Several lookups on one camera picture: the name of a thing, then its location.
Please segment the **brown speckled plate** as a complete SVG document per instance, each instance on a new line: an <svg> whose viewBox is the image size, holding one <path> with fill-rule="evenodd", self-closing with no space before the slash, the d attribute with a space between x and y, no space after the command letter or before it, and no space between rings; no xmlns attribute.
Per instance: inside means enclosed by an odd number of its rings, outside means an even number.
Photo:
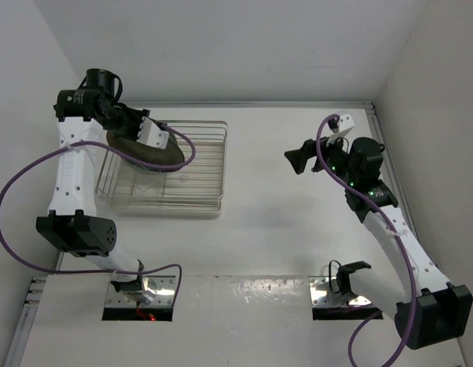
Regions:
<svg viewBox="0 0 473 367"><path fill-rule="evenodd" d="M139 161L163 166L173 166L185 162L184 153L178 147L177 139L172 133L169 134L165 149L154 148L137 141L118 137L113 132L106 133L106 140L109 146Z"/></svg>

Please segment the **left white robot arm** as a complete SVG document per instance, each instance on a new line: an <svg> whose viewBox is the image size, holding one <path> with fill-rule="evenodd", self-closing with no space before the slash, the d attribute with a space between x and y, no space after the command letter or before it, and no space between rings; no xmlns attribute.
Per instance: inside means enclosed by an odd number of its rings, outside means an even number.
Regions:
<svg viewBox="0 0 473 367"><path fill-rule="evenodd" d="M46 216L36 230L61 252L85 258L113 272L111 284L137 305L147 305L154 294L140 273L143 264L117 244L116 225L97 215L95 204L96 152L87 141L98 142L103 131L137 141L146 110L119 102L121 79L102 69L89 69L77 89L59 92L54 107L60 147L56 188Z"/></svg>

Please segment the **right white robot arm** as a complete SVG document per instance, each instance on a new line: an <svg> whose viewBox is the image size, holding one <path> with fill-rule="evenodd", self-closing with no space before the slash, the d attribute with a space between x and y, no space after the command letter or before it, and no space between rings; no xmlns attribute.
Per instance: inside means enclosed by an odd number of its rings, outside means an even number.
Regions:
<svg viewBox="0 0 473 367"><path fill-rule="evenodd" d="M341 265L335 277L343 298L363 296L395 323L410 349L421 349L463 336L473 297L465 285L453 284L433 263L406 224L398 201L380 179L384 146L357 138L349 151L342 139L308 139L285 158L302 174L309 159L313 172L337 174L346 183L348 206L379 242L399 283L388 282L365 261Z"/></svg>

